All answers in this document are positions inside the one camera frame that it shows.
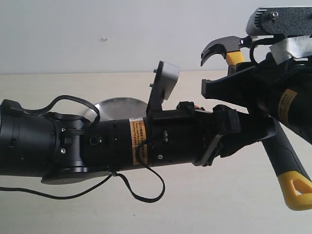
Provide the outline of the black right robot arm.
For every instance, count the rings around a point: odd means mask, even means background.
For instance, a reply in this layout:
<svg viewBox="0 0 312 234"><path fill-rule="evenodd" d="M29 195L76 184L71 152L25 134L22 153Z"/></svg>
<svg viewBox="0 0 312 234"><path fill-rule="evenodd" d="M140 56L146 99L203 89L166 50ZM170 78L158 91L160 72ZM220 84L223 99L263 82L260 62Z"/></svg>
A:
<svg viewBox="0 0 312 234"><path fill-rule="evenodd" d="M203 79L201 94L268 114L298 136L312 141L312 62L290 59L276 64L271 53L257 65L243 62L234 73Z"/></svg>

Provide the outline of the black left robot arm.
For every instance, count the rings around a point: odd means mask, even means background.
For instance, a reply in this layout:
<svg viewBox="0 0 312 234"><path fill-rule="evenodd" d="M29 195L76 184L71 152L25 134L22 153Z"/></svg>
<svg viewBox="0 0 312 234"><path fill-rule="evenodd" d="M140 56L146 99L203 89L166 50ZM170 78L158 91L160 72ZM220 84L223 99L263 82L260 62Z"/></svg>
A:
<svg viewBox="0 0 312 234"><path fill-rule="evenodd" d="M26 110L7 99L1 103L1 175L63 184L144 166L209 166L217 156L276 134L271 117L228 107L200 111L191 102L152 110L147 117L107 121L51 109Z"/></svg>

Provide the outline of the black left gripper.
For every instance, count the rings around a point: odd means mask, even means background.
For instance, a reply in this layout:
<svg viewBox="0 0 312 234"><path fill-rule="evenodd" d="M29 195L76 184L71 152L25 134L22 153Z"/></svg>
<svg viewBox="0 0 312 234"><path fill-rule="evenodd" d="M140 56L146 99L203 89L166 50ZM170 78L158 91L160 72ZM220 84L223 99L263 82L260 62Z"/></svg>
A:
<svg viewBox="0 0 312 234"><path fill-rule="evenodd" d="M151 108L146 116L146 166L207 166L217 155L231 156L276 132L272 117L227 106L207 112L183 101L173 110Z"/></svg>

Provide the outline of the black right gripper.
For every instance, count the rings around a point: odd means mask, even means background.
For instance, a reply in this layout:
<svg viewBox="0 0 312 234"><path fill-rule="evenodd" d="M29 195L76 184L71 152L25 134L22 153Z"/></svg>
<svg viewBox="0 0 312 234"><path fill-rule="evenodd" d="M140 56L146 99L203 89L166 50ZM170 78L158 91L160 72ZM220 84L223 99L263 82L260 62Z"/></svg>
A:
<svg viewBox="0 0 312 234"><path fill-rule="evenodd" d="M229 62L225 77L202 80L201 94L245 108L259 108L281 122L312 120L312 63L290 59L277 65L271 54L259 64Z"/></svg>

